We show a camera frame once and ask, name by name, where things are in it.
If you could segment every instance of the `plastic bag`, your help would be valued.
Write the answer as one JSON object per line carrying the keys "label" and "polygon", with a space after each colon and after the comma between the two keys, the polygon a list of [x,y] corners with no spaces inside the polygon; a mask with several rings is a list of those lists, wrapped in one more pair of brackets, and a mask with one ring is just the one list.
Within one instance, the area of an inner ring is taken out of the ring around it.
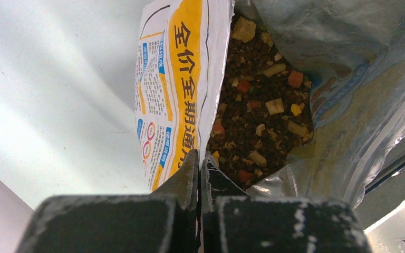
{"label": "plastic bag", "polygon": [[311,145],[294,149],[284,169],[248,194],[357,205],[405,137],[405,0],[248,2],[280,53],[312,79],[315,128]]}
{"label": "plastic bag", "polygon": [[143,10],[135,107],[151,190],[179,169],[190,149],[206,149],[233,8],[228,0],[157,0]]}

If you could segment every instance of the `orange line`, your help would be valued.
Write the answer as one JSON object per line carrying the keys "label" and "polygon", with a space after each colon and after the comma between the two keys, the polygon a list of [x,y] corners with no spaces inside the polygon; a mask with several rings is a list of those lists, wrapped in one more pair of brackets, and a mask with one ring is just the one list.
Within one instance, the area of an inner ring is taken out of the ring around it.
{"label": "orange line", "polygon": [[144,37],[140,38],[139,40],[143,40],[144,38],[153,37],[153,36],[156,36],[156,35],[159,35],[159,34],[162,34],[162,32],[159,32],[159,33],[153,33],[153,34],[150,34],[150,35],[144,36]]}

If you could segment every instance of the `white table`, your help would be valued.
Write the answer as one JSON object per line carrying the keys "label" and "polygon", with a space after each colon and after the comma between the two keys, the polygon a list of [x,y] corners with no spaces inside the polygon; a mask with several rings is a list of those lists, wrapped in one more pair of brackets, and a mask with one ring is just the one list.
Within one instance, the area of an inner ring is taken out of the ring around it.
{"label": "white table", "polygon": [[0,0],[0,180],[54,194],[148,193],[134,120],[143,0]]}

